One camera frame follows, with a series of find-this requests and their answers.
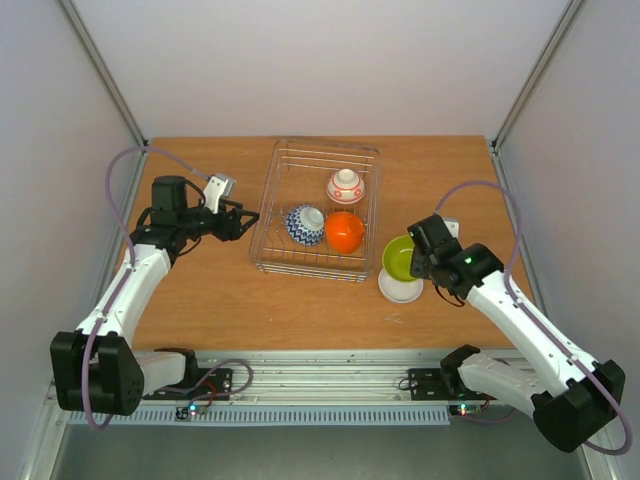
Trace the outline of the lime green bowl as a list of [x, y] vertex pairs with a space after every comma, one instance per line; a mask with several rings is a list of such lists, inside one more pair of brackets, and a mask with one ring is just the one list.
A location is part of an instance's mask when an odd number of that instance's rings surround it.
[[414, 243], [409, 235], [392, 239], [382, 253], [382, 264], [386, 272], [395, 280], [411, 282], [415, 280], [410, 273]]

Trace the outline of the blue patterned bowl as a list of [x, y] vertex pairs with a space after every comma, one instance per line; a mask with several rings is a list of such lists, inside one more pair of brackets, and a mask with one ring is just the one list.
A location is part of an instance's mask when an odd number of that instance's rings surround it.
[[287, 213], [285, 229], [295, 243], [305, 247], [317, 246], [324, 238], [325, 218], [316, 207], [299, 205]]

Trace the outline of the wire dish rack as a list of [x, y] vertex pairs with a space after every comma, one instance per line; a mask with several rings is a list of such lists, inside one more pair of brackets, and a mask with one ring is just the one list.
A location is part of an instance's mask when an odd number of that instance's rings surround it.
[[[260, 218], [250, 244], [258, 269], [303, 277], [362, 282], [375, 265], [380, 152], [372, 146], [313, 139], [281, 139], [274, 145], [260, 201]], [[364, 181], [363, 198], [340, 204], [327, 193], [330, 178], [343, 169]], [[338, 211], [358, 217], [364, 235], [355, 251], [340, 253], [326, 238], [315, 245], [294, 240], [287, 215], [302, 207], [324, 219]]]

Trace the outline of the orange bowl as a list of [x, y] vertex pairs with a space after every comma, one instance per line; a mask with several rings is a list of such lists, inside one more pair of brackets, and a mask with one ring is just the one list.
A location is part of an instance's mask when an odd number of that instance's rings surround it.
[[346, 211], [331, 213], [325, 222], [325, 236], [329, 245], [341, 254], [355, 252], [365, 233], [363, 221]]

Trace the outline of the red patterned bowl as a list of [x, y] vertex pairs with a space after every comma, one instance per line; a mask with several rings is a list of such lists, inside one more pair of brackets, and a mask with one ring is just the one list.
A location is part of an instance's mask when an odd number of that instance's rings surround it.
[[352, 205], [364, 198], [365, 182], [356, 171], [340, 169], [330, 176], [326, 194], [335, 203]]

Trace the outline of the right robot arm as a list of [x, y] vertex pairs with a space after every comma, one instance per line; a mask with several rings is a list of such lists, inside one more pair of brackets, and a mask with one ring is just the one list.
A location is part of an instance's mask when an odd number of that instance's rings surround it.
[[431, 215], [407, 229], [411, 273], [484, 314], [523, 355], [532, 374], [465, 345], [445, 357], [441, 383], [453, 396], [486, 393], [533, 419], [542, 436], [570, 453], [620, 418], [626, 375], [600, 362], [557, 327], [521, 292], [486, 246], [461, 247], [444, 219]]

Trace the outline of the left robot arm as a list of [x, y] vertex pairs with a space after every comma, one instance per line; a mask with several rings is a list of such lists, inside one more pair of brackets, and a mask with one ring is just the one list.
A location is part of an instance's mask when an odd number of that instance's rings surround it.
[[129, 233], [129, 247], [111, 284], [72, 332], [50, 345], [58, 405], [66, 411], [131, 415], [141, 400], [159, 391], [179, 398], [195, 395], [202, 377], [193, 351], [161, 348], [136, 357], [131, 343], [154, 291], [176, 260], [206, 236], [236, 241], [259, 215], [231, 200], [233, 178], [218, 173], [199, 190], [182, 176], [160, 176], [151, 204]]

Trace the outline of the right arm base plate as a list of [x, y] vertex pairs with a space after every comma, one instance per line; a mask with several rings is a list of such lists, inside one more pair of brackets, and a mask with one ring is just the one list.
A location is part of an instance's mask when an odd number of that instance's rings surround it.
[[412, 401], [486, 401], [492, 397], [468, 389], [451, 390], [437, 368], [412, 368], [407, 371], [409, 395]]

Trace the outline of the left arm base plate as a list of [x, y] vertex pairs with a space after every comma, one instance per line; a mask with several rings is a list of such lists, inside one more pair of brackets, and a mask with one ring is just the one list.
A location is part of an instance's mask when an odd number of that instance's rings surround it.
[[206, 368], [199, 368], [198, 373], [193, 378], [143, 396], [143, 399], [147, 401], [187, 401], [198, 396], [204, 396], [209, 399], [213, 393], [216, 393], [215, 400], [227, 400], [230, 396], [229, 392], [235, 387], [233, 370], [231, 368], [219, 368], [210, 374], [202, 384], [195, 387], [206, 371]]

